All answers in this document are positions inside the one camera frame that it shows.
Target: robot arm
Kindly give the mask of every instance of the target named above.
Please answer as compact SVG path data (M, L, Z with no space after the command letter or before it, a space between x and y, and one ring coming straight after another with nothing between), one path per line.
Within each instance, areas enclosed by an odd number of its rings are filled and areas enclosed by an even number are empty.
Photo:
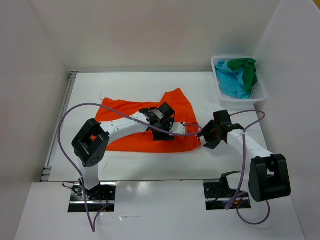
M183 123L174 122L175 111L167 104L159 108L144 108L129 116L113 121L97 122L89 119L72 141L75 154L78 156L88 196L99 188L98 163L103 159L108 144L126 136L143 133L154 126L173 134L185 134ZM173 140L174 136L151 129L154 141Z
M244 156L244 180L241 191L248 192L256 202L286 197L291 194L287 161L281 154L272 154L243 132L239 124L232 124L227 110L213 113L211 120L198 135L204 136L205 147L215 149L225 141ZM228 172L222 175L220 182L227 190L236 190L240 181L240 172Z

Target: orange cloth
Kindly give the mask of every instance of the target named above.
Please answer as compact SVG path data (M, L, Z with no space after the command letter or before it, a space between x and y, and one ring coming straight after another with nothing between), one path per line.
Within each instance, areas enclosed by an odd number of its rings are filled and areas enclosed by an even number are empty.
M102 105L113 108L128 116L135 114L140 109L160 107L168 103L175 111L175 122L198 124L193 108L180 88L166 92L160 102L131 102L105 98ZM122 118L113 111L100 107L95 119L98 122L108 122ZM199 129L195 126L186 126L187 133L195 133ZM153 133L149 130L139 132L118 139L107 146L108 151L143 152L143 153L182 153L192 151L201 145L199 138L193 136L174 136L174 140L153 141Z

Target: light blue towel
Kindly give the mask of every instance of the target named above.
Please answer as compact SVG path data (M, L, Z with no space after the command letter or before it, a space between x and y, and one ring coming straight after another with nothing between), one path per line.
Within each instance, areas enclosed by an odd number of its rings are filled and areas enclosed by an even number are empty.
M219 61L215 71L221 83L220 89L225 95L238 99L249 99L251 97L251 93L246 93L246 87L242 79L243 68L233 71L227 66L226 61Z

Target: white plastic basket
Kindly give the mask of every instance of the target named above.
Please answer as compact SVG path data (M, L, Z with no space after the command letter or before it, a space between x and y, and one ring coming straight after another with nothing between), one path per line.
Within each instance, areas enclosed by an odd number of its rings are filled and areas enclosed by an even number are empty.
M249 58L248 56L214 56L211 58L212 70L214 75L214 81L218 92L218 97L221 105L228 105L228 104L243 104L243 103L251 103L255 104L256 102L265 101L267 99L267 90L264 84L264 81L259 74L258 69L256 70L257 76L257 83L252 87L252 95L249 99L238 99L235 97L230 97L225 95L220 89L220 81L217 78L216 74L216 65L219 61L229 61L234 59L242 59L242 58Z

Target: clothing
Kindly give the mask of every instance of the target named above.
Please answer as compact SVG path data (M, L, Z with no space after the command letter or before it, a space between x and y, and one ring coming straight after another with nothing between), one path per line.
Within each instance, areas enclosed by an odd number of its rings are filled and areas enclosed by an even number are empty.
M128 116L140 109L160 107L162 103L168 103L175 111L175 122L198 124L192 105L180 88L166 92L160 102L130 102L125 100L112 100L105 98L102 105L113 108ZM98 122L108 122L122 118L113 111L100 108L95 119ZM186 126L188 133L196 133L199 129L195 126ZM174 136L174 140L153 141L151 130L139 132L118 139L107 146L108 151L143 152L143 153L182 153L192 151L201 145L196 136Z
M235 72L243 69L242 80L247 94L251 93L252 87L257 83L255 63L253 58L239 58L227 62L229 69Z
M244 74L243 68L238 71L231 70L228 62L219 61L215 67L216 76L220 81L221 91L232 98L249 99L251 93L246 93L246 87L242 76Z

